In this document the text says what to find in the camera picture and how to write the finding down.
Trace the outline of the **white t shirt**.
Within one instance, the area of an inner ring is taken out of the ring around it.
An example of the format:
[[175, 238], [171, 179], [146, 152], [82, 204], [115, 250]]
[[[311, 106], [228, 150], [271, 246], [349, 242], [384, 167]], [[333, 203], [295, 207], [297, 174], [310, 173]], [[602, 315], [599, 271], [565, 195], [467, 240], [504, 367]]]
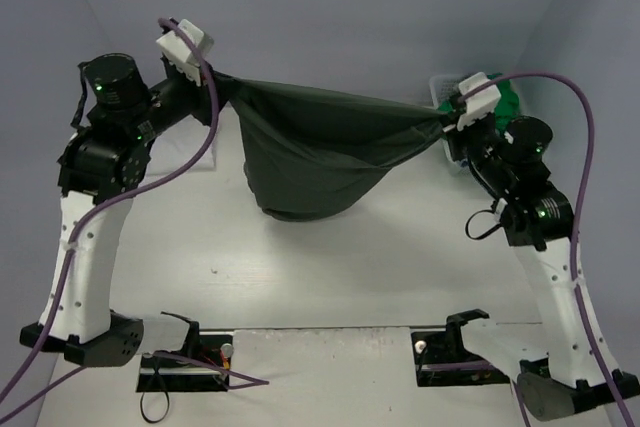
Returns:
[[209, 133], [208, 126], [192, 117], [168, 129], [152, 149], [155, 171], [159, 175], [165, 175], [183, 166], [202, 148]]

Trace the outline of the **grey green t shirt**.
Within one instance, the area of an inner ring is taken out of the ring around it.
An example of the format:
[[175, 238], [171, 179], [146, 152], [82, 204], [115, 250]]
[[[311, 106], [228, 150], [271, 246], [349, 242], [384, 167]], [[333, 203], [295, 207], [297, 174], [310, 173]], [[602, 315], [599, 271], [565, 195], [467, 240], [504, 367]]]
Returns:
[[257, 206], [281, 221], [337, 215], [443, 133], [441, 112], [384, 99], [212, 74], [239, 119]]

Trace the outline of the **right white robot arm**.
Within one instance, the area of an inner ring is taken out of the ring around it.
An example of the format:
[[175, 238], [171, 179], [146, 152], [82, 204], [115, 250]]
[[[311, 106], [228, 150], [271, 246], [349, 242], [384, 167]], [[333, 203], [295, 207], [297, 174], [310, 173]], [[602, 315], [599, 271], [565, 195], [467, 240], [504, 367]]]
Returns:
[[493, 199], [489, 211], [523, 268], [546, 342], [528, 346], [475, 310], [448, 318], [445, 352], [488, 361], [513, 382], [522, 407], [541, 422], [638, 396], [638, 377], [619, 368], [601, 335], [572, 241], [576, 217], [543, 162], [551, 128], [521, 117], [499, 133], [487, 116], [450, 127], [445, 137], [452, 158], [466, 160]]

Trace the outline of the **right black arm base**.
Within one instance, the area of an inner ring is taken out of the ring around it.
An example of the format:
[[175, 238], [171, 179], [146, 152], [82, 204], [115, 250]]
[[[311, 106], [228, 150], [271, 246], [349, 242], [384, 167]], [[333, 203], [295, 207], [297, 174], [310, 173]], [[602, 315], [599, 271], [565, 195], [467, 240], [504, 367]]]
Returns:
[[448, 316], [441, 327], [411, 331], [418, 387], [481, 387], [510, 383], [505, 374], [463, 346], [462, 327], [478, 319], [489, 319], [489, 314], [481, 309], [463, 311]]

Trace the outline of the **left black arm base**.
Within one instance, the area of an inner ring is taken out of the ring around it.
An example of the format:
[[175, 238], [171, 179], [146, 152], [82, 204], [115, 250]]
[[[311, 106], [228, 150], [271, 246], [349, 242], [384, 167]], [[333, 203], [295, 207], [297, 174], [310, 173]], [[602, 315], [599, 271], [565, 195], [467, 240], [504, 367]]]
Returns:
[[145, 353], [140, 360], [136, 391], [138, 393], [211, 393], [230, 390], [230, 376], [210, 366], [229, 370], [234, 353], [230, 331], [202, 330], [197, 321], [186, 316], [162, 311], [162, 320], [171, 318], [188, 327], [177, 351], [180, 359], [157, 357]]

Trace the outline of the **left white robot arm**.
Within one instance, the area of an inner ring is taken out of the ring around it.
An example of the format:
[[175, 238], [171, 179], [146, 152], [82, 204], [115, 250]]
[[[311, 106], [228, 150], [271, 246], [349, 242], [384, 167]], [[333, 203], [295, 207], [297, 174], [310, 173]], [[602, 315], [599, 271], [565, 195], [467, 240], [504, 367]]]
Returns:
[[214, 128], [219, 107], [211, 68], [187, 74], [170, 60], [166, 78], [148, 87], [134, 59], [105, 54], [81, 64], [81, 85], [96, 96], [59, 159], [62, 225], [52, 291], [39, 321], [22, 328], [33, 353], [63, 355], [81, 367], [119, 367], [163, 351], [175, 365], [199, 356], [199, 325], [162, 312], [129, 317], [110, 307], [121, 232], [135, 197], [154, 188], [144, 178], [155, 140], [188, 116]]

